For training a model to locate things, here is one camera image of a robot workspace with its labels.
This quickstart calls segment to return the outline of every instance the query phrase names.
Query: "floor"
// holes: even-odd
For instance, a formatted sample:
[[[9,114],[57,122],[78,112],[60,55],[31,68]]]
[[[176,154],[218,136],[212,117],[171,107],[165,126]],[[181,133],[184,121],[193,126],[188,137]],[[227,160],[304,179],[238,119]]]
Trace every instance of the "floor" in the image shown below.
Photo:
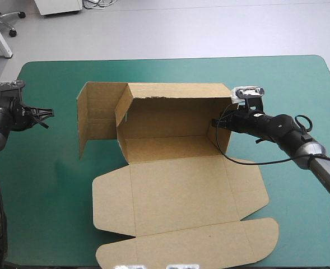
[[[14,18],[12,59],[0,80],[30,61],[317,54],[330,69],[330,0],[119,0],[105,11],[43,17],[33,0],[0,0]]]

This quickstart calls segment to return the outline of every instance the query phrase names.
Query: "cable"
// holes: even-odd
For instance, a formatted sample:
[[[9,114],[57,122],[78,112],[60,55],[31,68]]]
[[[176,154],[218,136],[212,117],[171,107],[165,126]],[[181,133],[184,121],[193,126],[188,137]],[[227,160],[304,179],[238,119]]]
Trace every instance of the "cable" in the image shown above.
[[[231,114],[228,114],[228,115],[225,115],[225,113],[227,112],[228,108],[233,105],[233,104],[229,104],[225,110],[222,112],[220,118],[218,119],[217,121],[217,125],[216,125],[216,142],[217,142],[217,147],[219,148],[219,150],[221,151],[222,155],[236,163],[236,164],[242,164],[242,165],[268,165],[268,164],[280,164],[280,163],[285,163],[287,161],[293,161],[295,159],[299,159],[299,158],[302,158],[302,157],[312,157],[312,158],[319,158],[319,159],[324,159],[324,160],[329,160],[330,161],[330,157],[326,157],[326,156],[323,156],[323,155],[320,155],[320,154],[305,154],[305,155],[298,155],[298,156],[295,156],[295,157],[291,157],[291,158],[287,158],[287,159],[283,159],[283,160],[277,160],[277,161],[266,161],[266,162],[262,162],[262,163],[244,163],[244,162],[241,162],[241,161],[237,161],[235,159],[232,159],[230,157],[228,157],[223,151],[222,151],[222,147],[221,147],[221,144],[220,144],[220,141],[219,141],[219,126],[220,126],[220,122],[222,119],[230,116]],[[310,121],[310,119],[308,117],[305,117],[305,119],[308,120],[308,122],[310,123],[310,129],[312,129],[312,122]]]
[[[4,214],[1,187],[0,187],[0,209],[1,209],[2,239],[3,239],[3,249],[2,249],[3,252],[0,257],[0,268],[2,268],[4,258],[5,258],[4,254],[7,252],[7,223],[6,223],[6,218],[5,218],[5,214]]]
[[[93,3],[91,0],[82,0],[82,4],[85,9],[91,10],[91,9],[96,9],[96,10],[104,10],[106,7],[113,5],[116,3],[118,0],[111,0],[109,3],[106,3],[105,0],[99,0],[98,3]]]

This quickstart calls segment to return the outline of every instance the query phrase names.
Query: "white cable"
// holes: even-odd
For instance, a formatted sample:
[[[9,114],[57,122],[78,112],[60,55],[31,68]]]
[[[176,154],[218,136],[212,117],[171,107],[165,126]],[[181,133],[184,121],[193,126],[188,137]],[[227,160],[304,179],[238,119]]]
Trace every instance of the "white cable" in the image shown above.
[[[116,3],[119,0],[111,0],[109,3],[106,3],[105,0],[99,0],[98,3],[92,3],[90,0],[83,0],[83,5],[87,9],[96,9],[96,10],[104,10],[106,7],[111,6],[112,4]]]

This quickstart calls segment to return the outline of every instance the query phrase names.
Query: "black cable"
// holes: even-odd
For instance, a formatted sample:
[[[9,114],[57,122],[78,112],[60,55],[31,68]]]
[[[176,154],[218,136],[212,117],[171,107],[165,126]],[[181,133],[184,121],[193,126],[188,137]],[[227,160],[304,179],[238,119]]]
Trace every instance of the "black cable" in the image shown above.
[[[2,191],[0,187],[0,209],[1,209],[1,223],[2,223],[2,239],[3,239],[3,252],[0,257],[0,269],[2,268],[3,262],[4,262],[4,254],[7,252],[7,223],[6,218],[4,214],[4,206],[3,206],[3,197],[2,197]]]
[[[100,2],[98,2],[98,3],[95,3],[95,5],[94,6],[92,6],[92,7],[86,7],[86,5],[84,4],[84,1],[86,1],[86,2],[89,2],[89,0],[82,0],[82,5],[84,6],[84,8],[86,9],[86,10],[91,10],[91,9],[93,9],[94,7],[107,7],[107,6],[109,6],[109,5],[111,5],[111,4],[113,4],[113,2],[114,2],[114,0],[111,0],[108,4],[104,4],[104,5],[102,5],[102,4],[100,4]]]
[[[298,156],[295,156],[295,157],[291,157],[291,158],[287,158],[287,159],[283,159],[283,160],[278,160],[278,161],[266,161],[266,162],[262,162],[262,163],[244,163],[244,162],[241,162],[241,161],[237,161],[235,159],[232,159],[230,157],[228,157],[223,151],[222,151],[222,148],[221,148],[221,144],[220,144],[220,141],[219,141],[219,126],[220,126],[220,122],[222,119],[230,116],[231,114],[228,114],[228,115],[225,115],[225,113],[227,112],[228,108],[231,106],[232,104],[229,104],[225,110],[222,112],[218,122],[217,122],[217,125],[216,125],[216,142],[217,142],[217,147],[219,148],[219,150],[221,151],[222,155],[236,163],[236,164],[242,164],[242,165],[268,165],[268,164],[280,164],[280,163],[285,163],[287,161],[293,161],[295,159],[299,159],[299,158],[302,158],[302,157],[312,157],[312,158],[319,158],[319,159],[324,159],[324,160],[329,160],[330,161],[330,157],[326,157],[324,155],[320,155],[320,154],[305,154],[305,155],[298,155]],[[310,128],[309,129],[312,129],[312,122],[311,120],[307,117],[307,116],[302,116],[302,115],[299,115],[298,117],[302,117],[302,118],[305,118],[308,120],[309,124],[310,124]]]

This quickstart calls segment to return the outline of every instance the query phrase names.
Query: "cardboard box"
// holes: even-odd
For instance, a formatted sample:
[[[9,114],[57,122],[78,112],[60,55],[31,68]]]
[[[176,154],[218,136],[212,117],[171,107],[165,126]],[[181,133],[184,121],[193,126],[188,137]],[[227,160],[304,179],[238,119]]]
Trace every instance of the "cardboard box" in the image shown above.
[[[93,182],[94,225],[135,236],[102,245],[102,268],[259,261],[278,240],[273,219],[241,221],[268,203],[257,166],[227,161],[211,119],[230,104],[223,84],[88,82],[77,99],[87,140],[117,139],[129,165]],[[220,130],[227,148],[230,132]]]

